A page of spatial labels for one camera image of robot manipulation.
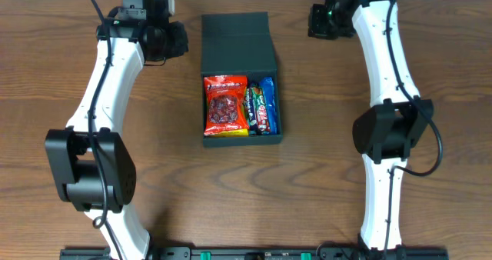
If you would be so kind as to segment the yellow candy bag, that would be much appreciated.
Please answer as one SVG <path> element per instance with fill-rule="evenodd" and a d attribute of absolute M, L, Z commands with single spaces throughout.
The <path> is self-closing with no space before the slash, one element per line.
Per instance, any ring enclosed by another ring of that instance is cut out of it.
<path fill-rule="evenodd" d="M 248 129 L 238 129 L 218 132 L 216 134 L 209 135 L 210 138 L 229 138 L 229 137 L 247 137 L 249 136 Z"/>

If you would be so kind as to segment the red green KitKat Milo bar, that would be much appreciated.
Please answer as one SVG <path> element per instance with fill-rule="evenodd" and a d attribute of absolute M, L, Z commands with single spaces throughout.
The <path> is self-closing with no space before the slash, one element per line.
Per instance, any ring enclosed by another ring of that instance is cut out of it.
<path fill-rule="evenodd" d="M 263 135 L 271 132 L 271 126 L 268 118 L 268 110 L 263 89 L 259 86 L 253 87 L 254 110 L 258 124 L 258 134 Z"/>

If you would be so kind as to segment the dark blue chocolate bar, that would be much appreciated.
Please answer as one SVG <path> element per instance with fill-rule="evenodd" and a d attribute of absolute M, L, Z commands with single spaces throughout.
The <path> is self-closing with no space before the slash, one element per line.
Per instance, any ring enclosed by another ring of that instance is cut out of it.
<path fill-rule="evenodd" d="M 258 119 L 254 108 L 253 92 L 251 88 L 246 88 L 244 93 L 244 115 L 248 122 L 250 135 L 256 135 L 258 131 Z"/>

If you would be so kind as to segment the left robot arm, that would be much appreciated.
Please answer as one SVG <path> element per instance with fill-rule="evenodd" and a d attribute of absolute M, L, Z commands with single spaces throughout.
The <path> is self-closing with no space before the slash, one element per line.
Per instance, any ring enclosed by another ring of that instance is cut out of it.
<path fill-rule="evenodd" d="M 65 248 L 63 259 L 163 259 L 132 199 L 136 167 L 121 130 L 131 90 L 146 66 L 188 51 L 174 0 L 122 0 L 100 14 L 97 56 L 84 96 L 63 129 L 48 131 L 45 150 L 63 202 L 91 219 L 107 246 Z"/>

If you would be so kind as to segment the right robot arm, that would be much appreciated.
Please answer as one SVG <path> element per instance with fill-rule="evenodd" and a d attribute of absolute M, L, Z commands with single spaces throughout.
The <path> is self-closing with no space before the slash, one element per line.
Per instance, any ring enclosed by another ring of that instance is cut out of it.
<path fill-rule="evenodd" d="M 311 7 L 308 34 L 335 40 L 358 36 L 370 82 L 370 108 L 354 121 L 354 147 L 365 169 L 365 210 L 352 259 L 433 259 L 446 253 L 406 248 L 399 226 L 401 185 L 411 149 L 434 106 L 421 98 L 401 44 L 397 0 L 324 0 Z"/>

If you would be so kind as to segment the blue Oreo cookie pack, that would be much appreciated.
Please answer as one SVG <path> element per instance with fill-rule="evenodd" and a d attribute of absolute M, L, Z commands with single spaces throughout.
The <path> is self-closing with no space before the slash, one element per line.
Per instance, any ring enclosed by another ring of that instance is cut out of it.
<path fill-rule="evenodd" d="M 264 93 L 264 100 L 266 103 L 266 109 L 268 114 L 268 121 L 270 124 L 269 135 L 276 135 L 278 133 L 278 114 L 276 111 L 275 102 L 275 88 L 272 77 L 265 77 L 260 81 L 260 87 Z"/>

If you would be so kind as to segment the black cardboard box with lid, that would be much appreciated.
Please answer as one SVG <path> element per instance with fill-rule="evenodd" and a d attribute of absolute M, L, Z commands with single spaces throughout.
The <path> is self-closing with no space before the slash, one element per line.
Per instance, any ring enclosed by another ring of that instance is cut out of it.
<path fill-rule="evenodd" d="M 201 17 L 201 77 L 245 75 L 249 81 L 271 78 L 277 113 L 275 135 L 202 138 L 205 148 L 281 143 L 283 130 L 278 94 L 278 66 L 266 12 L 207 14 Z"/>

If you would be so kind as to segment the red Maltesers candy bag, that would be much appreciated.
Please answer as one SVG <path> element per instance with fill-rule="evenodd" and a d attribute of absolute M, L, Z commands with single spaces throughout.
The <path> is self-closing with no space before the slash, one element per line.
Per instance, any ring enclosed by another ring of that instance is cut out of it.
<path fill-rule="evenodd" d="M 218 132 L 249 129 L 244 115 L 246 75 L 215 75 L 204 77 L 207 114 L 204 136 Z"/>

